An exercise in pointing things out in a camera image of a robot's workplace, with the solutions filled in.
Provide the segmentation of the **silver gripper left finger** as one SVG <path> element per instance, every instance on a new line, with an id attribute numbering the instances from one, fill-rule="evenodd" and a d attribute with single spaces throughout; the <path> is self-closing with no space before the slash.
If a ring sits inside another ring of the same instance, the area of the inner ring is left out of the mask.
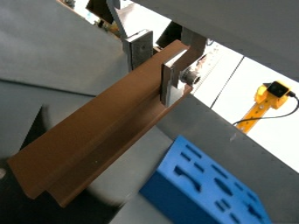
<path id="1" fill-rule="evenodd" d="M 116 21 L 128 70 L 135 70 L 153 55 L 153 32 L 141 22 L 144 11 L 132 1 L 107 0 L 107 6 Z"/>

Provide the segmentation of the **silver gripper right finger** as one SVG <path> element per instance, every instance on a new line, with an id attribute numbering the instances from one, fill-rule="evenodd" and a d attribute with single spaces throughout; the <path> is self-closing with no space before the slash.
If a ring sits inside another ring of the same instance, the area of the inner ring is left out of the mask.
<path id="1" fill-rule="evenodd" d="M 205 48 L 207 38 L 185 27 L 181 28 L 180 50 L 161 66 L 161 93 L 160 101 L 171 107 L 183 97 L 183 85 L 192 86 L 197 82 L 197 75 L 191 71 L 192 63 L 200 58 Z"/>

